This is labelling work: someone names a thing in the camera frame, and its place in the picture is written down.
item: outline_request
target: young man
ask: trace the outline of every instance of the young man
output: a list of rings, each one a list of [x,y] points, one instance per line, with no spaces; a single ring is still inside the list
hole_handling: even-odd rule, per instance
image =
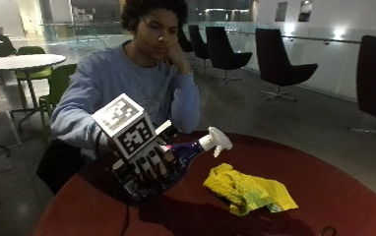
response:
[[[101,131],[92,114],[125,93],[158,127],[172,120],[189,133],[198,122],[198,91],[178,30],[188,20],[185,0],[126,0],[122,27],[133,40],[86,57],[52,116],[52,132],[69,145],[96,148]],[[101,148],[108,137],[101,136]]]

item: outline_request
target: gray sweatshirt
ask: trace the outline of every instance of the gray sweatshirt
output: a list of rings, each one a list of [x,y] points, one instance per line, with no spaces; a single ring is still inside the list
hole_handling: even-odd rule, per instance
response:
[[[177,75],[177,70],[164,61],[152,68],[136,66],[122,45],[84,58],[53,111],[53,136],[74,147],[94,149],[101,128],[92,114],[122,93],[144,107],[156,127],[170,120],[182,133],[190,133],[198,123],[198,89],[193,74]],[[106,144],[102,136],[102,148]]]

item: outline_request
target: round table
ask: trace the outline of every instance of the round table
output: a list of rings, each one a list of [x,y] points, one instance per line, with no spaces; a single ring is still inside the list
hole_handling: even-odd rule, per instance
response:
[[[194,132],[177,143],[206,135]],[[376,194],[342,171],[308,153],[274,142],[228,134],[233,148],[214,158],[208,151],[193,161],[181,182],[138,207],[114,197],[109,160],[96,161],[65,184],[37,224],[46,235],[320,235],[332,226],[338,235],[376,235]],[[278,213],[265,207],[245,216],[202,187],[210,168],[221,163],[282,183],[300,206]]]
[[[0,71],[22,71],[26,74],[26,81],[29,83],[29,89],[33,100],[33,108],[12,110],[14,112],[28,112],[30,113],[18,122],[18,128],[21,128],[21,123],[38,112],[38,103],[30,78],[30,70],[34,68],[56,65],[66,60],[66,57],[56,54],[33,54],[33,55],[18,55],[0,58]]]

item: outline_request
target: yellow sponge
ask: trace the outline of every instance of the yellow sponge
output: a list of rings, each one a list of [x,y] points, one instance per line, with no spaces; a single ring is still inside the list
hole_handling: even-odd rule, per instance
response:
[[[229,211],[237,215],[264,206],[270,212],[298,208],[281,183],[242,174],[226,163],[210,169],[202,186],[230,201]]]

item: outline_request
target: sleeve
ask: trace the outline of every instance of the sleeve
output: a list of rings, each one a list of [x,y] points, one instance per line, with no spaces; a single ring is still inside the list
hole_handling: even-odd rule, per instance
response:
[[[181,133],[189,134],[197,127],[200,118],[198,88],[193,73],[176,75],[174,100],[170,120]]]
[[[100,80],[94,60],[78,63],[76,74],[72,76],[70,85],[61,97],[61,101],[52,114],[52,133],[69,145],[94,149],[96,137],[101,132],[92,114],[101,102],[101,92],[96,86]],[[108,145],[108,138],[101,136],[101,146]]]

